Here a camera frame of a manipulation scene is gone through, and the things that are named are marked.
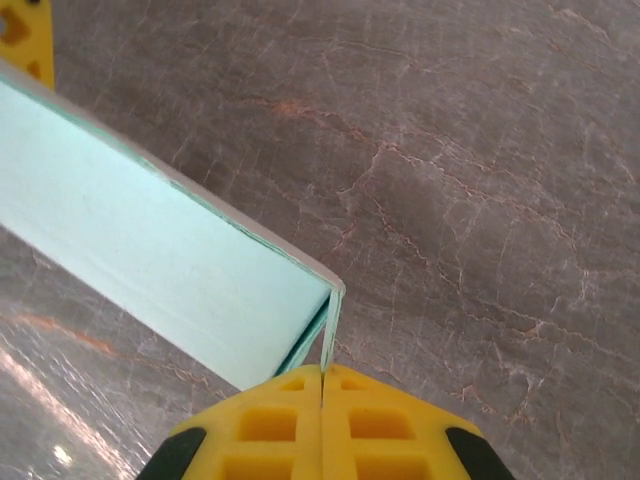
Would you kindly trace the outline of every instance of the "black rubber pad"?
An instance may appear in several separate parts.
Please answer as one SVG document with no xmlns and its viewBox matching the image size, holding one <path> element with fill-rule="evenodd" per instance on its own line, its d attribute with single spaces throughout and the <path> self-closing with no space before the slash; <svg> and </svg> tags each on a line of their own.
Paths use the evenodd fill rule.
<svg viewBox="0 0 640 480">
<path fill-rule="evenodd" d="M 471 480 L 515 480 L 489 442 L 462 428 L 448 428 L 447 437 Z"/>
<path fill-rule="evenodd" d="M 207 436 L 194 427 L 167 438 L 138 475 L 138 480 L 180 480 Z"/>
</svg>

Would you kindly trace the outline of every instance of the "marble surface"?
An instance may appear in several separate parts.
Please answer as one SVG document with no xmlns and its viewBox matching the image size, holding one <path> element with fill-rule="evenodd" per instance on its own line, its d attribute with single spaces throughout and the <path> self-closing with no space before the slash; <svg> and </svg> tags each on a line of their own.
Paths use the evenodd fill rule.
<svg viewBox="0 0 640 480">
<path fill-rule="evenodd" d="M 339 362 L 517 478 L 634 479 L 639 25 L 636 0 L 58 0 L 56 81 L 339 274 Z M 0 238 L 0 477 L 129 478 L 233 393 Z"/>
</svg>

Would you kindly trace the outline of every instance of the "gray marble countertop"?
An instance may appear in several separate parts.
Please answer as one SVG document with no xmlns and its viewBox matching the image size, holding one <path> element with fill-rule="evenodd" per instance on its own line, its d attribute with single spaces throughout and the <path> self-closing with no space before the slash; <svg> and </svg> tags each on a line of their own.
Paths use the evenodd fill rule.
<svg viewBox="0 0 640 480">
<path fill-rule="evenodd" d="M 345 280 L 339 362 L 519 479 L 640 478 L 636 0 L 54 8 L 62 95 Z M 233 393 L 0 245 L 1 478 L 130 478 Z"/>
</svg>

